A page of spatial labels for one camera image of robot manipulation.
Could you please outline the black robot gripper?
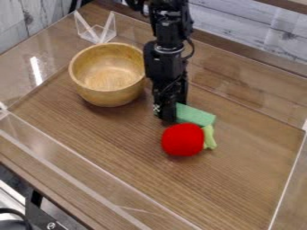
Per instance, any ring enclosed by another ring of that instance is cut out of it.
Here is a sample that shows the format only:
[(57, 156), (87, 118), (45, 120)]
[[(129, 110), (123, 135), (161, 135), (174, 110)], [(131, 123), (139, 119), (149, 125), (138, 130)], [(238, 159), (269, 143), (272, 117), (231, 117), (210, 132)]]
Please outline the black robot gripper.
[(163, 48), (155, 40), (145, 48), (146, 76), (153, 82), (154, 113), (166, 122), (177, 119), (175, 103), (186, 104), (189, 94), (185, 45)]

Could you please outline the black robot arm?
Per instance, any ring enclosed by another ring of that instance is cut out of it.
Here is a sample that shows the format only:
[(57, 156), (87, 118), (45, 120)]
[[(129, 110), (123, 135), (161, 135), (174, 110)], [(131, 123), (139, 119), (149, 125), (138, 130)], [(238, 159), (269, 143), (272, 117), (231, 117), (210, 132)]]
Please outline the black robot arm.
[(154, 113), (166, 122), (175, 122), (177, 104), (187, 100), (187, 65), (195, 53), (189, 0), (151, 0), (149, 16), (157, 39), (146, 44), (143, 53)]

